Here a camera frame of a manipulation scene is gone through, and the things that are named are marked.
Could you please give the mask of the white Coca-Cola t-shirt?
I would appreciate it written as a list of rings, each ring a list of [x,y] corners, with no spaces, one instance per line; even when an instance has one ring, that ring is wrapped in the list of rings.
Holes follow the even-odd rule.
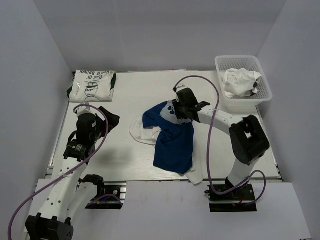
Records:
[[[161,131],[162,130],[160,127],[144,128],[142,117],[132,122],[129,126],[129,133],[135,141],[154,147],[156,147],[156,142]],[[201,163],[201,153],[197,149],[198,145],[198,141],[194,140],[192,167],[183,175],[184,177],[187,177],[187,179],[195,186],[200,184],[204,180]]]

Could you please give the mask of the blue and white t-shirt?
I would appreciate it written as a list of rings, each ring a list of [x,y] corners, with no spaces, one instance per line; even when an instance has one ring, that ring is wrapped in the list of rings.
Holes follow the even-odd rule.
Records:
[[[194,127],[190,119],[178,119],[171,100],[162,102],[142,115],[145,129],[160,128],[155,143],[153,165],[184,175],[193,167]]]

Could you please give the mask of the white black-print t-shirt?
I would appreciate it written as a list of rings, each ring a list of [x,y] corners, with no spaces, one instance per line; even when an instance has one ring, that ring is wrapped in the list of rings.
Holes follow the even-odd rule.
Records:
[[[224,93],[229,99],[251,97],[258,93],[258,85],[262,79],[259,72],[230,68],[222,77]]]

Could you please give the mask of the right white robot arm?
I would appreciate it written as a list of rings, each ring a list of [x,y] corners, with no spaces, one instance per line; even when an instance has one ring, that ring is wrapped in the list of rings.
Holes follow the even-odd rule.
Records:
[[[174,88],[176,99],[172,101],[178,119],[190,119],[209,125],[209,133],[216,128],[227,134],[231,140],[235,162],[225,179],[225,191],[230,193],[245,185],[252,170],[270,148],[269,140],[257,117],[239,117],[213,108],[210,103],[198,102],[193,91],[185,86]]]

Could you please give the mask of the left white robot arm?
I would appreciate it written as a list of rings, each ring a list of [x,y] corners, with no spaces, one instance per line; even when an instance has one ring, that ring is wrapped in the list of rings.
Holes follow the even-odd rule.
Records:
[[[58,178],[40,189],[51,189],[36,215],[28,216],[25,227],[32,240],[70,240],[73,223],[94,198],[105,196],[104,179],[96,174],[82,177],[90,159],[102,147],[107,135],[118,126],[120,117],[104,107],[80,104],[74,108],[77,116],[73,131],[63,153]]]

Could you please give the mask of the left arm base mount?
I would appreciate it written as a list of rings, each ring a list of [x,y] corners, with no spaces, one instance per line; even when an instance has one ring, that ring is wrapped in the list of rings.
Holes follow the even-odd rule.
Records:
[[[125,202],[126,182],[105,182],[103,195],[97,195],[89,202],[89,210],[120,210]]]

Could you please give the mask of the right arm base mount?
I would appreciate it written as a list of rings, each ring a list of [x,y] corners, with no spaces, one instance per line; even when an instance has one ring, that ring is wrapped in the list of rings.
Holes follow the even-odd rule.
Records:
[[[251,184],[238,189],[236,193],[230,192],[224,195],[214,193],[211,186],[208,185],[204,194],[208,197],[211,213],[249,213],[257,211],[256,203],[252,203],[256,196]]]

